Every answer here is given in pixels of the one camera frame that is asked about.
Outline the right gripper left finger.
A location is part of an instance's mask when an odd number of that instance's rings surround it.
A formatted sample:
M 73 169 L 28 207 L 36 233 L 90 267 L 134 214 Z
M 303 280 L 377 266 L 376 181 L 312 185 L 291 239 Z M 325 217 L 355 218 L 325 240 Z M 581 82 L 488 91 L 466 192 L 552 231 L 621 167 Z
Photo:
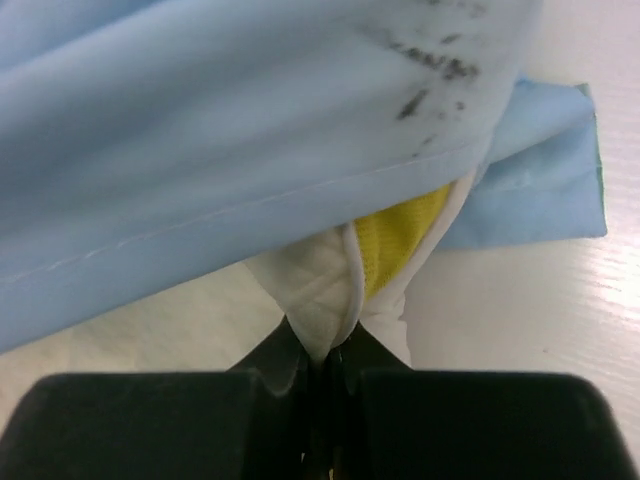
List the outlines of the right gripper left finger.
M 308 357 L 280 323 L 225 371 L 38 380 L 1 437 L 5 479 L 316 479 Z

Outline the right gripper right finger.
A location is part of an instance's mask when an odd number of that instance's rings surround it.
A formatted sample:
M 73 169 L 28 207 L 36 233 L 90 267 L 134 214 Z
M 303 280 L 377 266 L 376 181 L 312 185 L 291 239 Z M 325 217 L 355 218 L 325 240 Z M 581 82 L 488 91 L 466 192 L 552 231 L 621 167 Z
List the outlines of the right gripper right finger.
M 540 372 L 415 370 L 364 328 L 327 361 L 342 479 L 635 479 L 590 382 Z

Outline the cream yellow pillow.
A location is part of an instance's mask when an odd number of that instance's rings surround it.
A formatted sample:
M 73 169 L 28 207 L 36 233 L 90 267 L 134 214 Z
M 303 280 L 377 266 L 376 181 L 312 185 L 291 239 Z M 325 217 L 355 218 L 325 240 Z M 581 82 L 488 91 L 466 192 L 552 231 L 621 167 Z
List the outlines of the cream yellow pillow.
M 228 367 L 287 318 L 315 360 L 363 323 L 402 361 L 405 291 L 474 176 L 23 346 L 5 373 Z

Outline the blue green pillowcase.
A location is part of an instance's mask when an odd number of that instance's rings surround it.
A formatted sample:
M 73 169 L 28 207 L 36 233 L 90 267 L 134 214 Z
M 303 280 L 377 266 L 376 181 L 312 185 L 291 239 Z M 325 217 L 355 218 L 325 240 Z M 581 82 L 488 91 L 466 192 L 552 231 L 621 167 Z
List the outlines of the blue green pillowcase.
M 538 1 L 5 1 L 1 347 L 461 186 L 443 248 L 601 237 Z

